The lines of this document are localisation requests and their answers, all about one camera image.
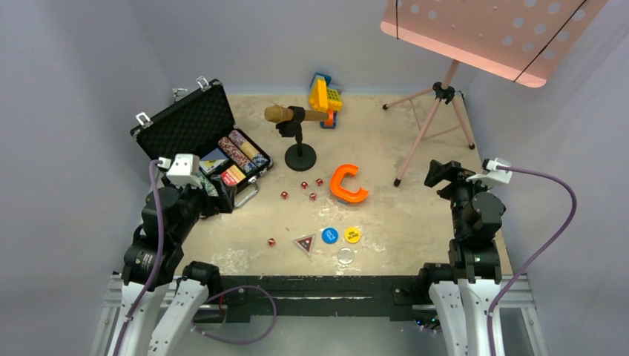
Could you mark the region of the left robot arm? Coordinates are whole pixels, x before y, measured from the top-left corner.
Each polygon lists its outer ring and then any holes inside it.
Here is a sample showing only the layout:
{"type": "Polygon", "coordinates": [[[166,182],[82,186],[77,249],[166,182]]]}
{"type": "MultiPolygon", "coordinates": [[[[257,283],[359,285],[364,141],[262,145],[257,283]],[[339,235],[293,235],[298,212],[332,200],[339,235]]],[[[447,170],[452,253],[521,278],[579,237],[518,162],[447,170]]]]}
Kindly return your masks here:
{"type": "Polygon", "coordinates": [[[219,298],[219,268],[194,261],[161,310],[184,255],[182,244],[200,218],[217,212],[205,189],[192,185],[154,188],[146,197],[142,224],[123,257],[121,315],[109,355],[172,355],[199,307],[219,298]]]}

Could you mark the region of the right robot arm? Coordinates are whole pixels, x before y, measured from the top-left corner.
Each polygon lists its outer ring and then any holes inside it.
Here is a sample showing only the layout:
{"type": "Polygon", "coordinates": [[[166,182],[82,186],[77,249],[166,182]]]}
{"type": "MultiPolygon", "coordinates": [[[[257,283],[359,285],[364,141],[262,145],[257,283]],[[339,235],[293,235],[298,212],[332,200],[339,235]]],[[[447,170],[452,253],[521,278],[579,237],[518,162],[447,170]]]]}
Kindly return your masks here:
{"type": "Polygon", "coordinates": [[[432,160],[424,180],[430,188],[448,183],[438,196],[450,203],[449,262],[425,263],[416,283],[418,296],[435,306],[448,355],[487,355],[493,334],[482,321],[489,313],[489,299],[501,286],[494,239],[506,207],[483,178],[460,162],[432,160]]]}

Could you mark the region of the red texas card deck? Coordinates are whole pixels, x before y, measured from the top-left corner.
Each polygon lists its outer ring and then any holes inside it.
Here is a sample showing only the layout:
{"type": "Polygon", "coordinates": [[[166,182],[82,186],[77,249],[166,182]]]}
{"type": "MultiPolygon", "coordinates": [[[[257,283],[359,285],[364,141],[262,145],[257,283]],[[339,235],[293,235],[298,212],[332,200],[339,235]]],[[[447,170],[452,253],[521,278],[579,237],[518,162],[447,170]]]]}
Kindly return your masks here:
{"type": "Polygon", "coordinates": [[[246,178],[246,175],[237,165],[231,165],[220,174],[220,177],[226,185],[236,186],[246,178]]]}

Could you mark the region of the blue card deck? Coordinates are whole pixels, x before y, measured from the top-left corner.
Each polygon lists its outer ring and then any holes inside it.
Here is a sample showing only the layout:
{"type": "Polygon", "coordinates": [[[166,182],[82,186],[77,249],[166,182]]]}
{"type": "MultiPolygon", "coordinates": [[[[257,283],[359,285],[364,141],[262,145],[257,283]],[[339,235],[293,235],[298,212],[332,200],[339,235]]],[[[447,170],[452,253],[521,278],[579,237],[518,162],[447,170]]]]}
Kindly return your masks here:
{"type": "Polygon", "coordinates": [[[228,157],[220,150],[220,148],[215,148],[200,159],[200,169],[204,174],[211,174],[227,161],[228,157]]]}

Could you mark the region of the red poker chip row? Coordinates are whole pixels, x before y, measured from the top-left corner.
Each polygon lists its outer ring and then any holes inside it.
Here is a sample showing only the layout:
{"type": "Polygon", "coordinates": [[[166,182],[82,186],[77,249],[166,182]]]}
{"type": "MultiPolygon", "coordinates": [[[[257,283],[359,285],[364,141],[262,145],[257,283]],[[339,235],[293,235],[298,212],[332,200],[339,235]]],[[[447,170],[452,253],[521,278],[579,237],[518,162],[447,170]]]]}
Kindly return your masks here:
{"type": "Polygon", "coordinates": [[[221,137],[218,145],[243,173],[249,175],[257,170],[257,166],[228,137],[221,137]]]}

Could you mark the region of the black poker chip case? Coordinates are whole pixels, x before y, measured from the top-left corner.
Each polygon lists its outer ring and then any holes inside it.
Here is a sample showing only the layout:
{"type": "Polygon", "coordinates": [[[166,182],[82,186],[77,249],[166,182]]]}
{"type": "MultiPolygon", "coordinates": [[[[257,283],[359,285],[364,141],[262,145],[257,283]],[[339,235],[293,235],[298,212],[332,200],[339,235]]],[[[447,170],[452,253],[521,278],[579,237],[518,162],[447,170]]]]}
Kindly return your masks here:
{"type": "Polygon", "coordinates": [[[173,159],[176,154],[194,154],[203,158],[218,149],[228,157],[228,161],[210,174],[212,178],[237,161],[234,155],[220,144],[228,139],[233,131],[238,132],[249,145],[257,150],[258,157],[250,156],[251,169],[240,170],[245,174],[236,185],[225,184],[217,189],[214,198],[223,213],[243,207],[259,191],[257,180],[274,165],[272,158],[244,131],[235,125],[234,115],[228,102],[222,82],[208,81],[204,76],[197,79],[200,86],[195,91],[180,98],[171,106],[152,117],[145,113],[136,115],[139,124],[130,130],[130,135],[151,158],[173,159]]]}

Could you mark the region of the black microphone stand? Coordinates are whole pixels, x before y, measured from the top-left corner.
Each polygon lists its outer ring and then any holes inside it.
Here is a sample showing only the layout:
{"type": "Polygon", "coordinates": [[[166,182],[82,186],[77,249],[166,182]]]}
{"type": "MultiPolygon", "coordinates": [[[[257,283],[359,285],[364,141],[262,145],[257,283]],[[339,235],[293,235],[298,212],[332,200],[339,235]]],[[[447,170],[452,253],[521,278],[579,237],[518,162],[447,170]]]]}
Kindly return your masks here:
{"type": "Polygon", "coordinates": [[[303,117],[295,117],[291,121],[276,124],[282,137],[295,138],[296,143],[286,150],[284,156],[286,165],[293,171],[307,171],[317,160],[314,148],[303,143],[302,122],[303,117]]]}

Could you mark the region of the gold microphone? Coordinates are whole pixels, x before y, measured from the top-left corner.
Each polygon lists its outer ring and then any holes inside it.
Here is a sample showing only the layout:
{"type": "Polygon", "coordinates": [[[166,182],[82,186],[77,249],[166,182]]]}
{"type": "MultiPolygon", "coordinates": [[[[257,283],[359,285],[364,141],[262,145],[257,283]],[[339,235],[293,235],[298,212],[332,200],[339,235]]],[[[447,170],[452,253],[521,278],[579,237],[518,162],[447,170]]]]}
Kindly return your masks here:
{"type": "Polygon", "coordinates": [[[302,107],[290,107],[286,108],[280,105],[272,105],[264,110],[264,118],[268,122],[279,124],[281,122],[288,122],[295,117],[303,117],[303,121],[310,122],[325,122],[329,115],[326,112],[306,110],[302,107]]]}

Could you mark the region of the yellow big blind button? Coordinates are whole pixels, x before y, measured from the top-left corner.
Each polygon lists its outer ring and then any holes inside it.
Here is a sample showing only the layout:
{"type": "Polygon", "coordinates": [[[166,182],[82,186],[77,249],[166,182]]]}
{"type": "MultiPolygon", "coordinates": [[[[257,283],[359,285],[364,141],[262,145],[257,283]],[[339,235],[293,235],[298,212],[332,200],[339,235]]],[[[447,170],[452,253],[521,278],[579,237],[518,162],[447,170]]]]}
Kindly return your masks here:
{"type": "Polygon", "coordinates": [[[360,230],[356,227],[349,227],[344,231],[344,239],[347,243],[355,244],[361,239],[360,230]]]}

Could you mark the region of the orange C-shaped track piece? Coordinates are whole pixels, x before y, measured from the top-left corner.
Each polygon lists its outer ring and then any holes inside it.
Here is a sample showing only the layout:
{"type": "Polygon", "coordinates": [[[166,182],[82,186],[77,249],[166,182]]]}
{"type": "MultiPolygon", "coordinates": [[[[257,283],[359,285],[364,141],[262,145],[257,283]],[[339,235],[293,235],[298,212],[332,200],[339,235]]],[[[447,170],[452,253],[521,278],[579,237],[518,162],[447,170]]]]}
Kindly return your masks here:
{"type": "Polygon", "coordinates": [[[359,167],[353,164],[339,165],[329,180],[329,190],[334,198],[347,205],[361,204],[369,196],[369,190],[361,187],[350,187],[346,182],[357,176],[359,167]]]}

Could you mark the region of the blue small blind button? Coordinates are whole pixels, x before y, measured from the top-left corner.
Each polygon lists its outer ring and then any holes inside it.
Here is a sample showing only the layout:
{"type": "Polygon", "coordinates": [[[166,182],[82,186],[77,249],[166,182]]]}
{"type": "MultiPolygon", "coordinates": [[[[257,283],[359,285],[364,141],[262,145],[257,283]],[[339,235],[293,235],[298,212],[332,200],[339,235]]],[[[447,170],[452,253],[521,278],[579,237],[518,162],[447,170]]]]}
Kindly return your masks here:
{"type": "Polygon", "coordinates": [[[339,233],[335,228],[328,227],[321,232],[321,239],[326,244],[335,244],[339,239],[339,233]]]}

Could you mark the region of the clear round button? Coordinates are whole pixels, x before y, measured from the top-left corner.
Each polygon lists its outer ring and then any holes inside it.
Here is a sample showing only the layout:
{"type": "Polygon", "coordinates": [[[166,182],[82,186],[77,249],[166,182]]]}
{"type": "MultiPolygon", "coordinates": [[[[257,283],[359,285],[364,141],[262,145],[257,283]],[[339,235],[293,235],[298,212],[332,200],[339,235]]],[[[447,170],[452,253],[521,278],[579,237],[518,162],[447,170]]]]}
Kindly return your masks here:
{"type": "Polygon", "coordinates": [[[337,253],[337,261],[344,266],[350,265],[355,260],[355,252],[348,247],[341,248],[337,253]]]}

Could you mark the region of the toy brick truck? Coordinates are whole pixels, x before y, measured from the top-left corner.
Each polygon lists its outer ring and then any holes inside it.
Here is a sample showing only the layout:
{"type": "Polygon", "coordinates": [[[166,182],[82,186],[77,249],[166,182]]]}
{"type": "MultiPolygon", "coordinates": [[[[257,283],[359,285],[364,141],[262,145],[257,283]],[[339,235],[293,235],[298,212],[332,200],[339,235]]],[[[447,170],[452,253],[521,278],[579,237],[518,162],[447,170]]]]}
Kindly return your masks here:
{"type": "Polygon", "coordinates": [[[314,73],[309,89],[309,104],[312,109],[328,116],[327,120],[320,123],[321,128],[336,128],[337,114],[343,107],[340,97],[343,89],[332,82],[331,76],[319,72],[314,73]]]}

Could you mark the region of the pink music stand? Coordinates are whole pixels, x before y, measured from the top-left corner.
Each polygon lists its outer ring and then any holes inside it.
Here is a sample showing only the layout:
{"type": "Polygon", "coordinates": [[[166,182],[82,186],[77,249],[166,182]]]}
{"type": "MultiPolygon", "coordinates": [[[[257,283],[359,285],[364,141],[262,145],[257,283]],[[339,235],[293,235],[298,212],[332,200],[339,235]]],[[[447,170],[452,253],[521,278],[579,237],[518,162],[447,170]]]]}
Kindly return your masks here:
{"type": "Polygon", "coordinates": [[[445,78],[432,87],[383,104],[384,110],[433,93],[434,103],[411,152],[398,169],[399,186],[439,108],[456,113],[472,100],[455,97],[452,80],[461,65],[477,68],[526,88],[542,88],[559,78],[584,79],[576,57],[593,41],[588,27],[606,1],[389,1],[381,30],[397,40],[450,59],[445,78]]]}

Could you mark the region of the black aluminium base frame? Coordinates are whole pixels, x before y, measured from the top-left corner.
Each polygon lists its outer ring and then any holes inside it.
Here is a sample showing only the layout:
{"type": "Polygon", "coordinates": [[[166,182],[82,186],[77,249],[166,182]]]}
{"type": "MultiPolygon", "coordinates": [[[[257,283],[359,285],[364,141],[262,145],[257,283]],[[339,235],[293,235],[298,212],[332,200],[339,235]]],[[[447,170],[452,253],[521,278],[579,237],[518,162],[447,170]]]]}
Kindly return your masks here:
{"type": "Polygon", "coordinates": [[[181,277],[144,292],[114,275],[105,294],[92,355],[172,355],[200,327],[200,312],[227,323],[253,316],[386,317],[441,333],[449,355],[502,355],[498,313],[519,310],[533,354],[546,355],[526,277],[457,282],[414,276],[181,277]]]}

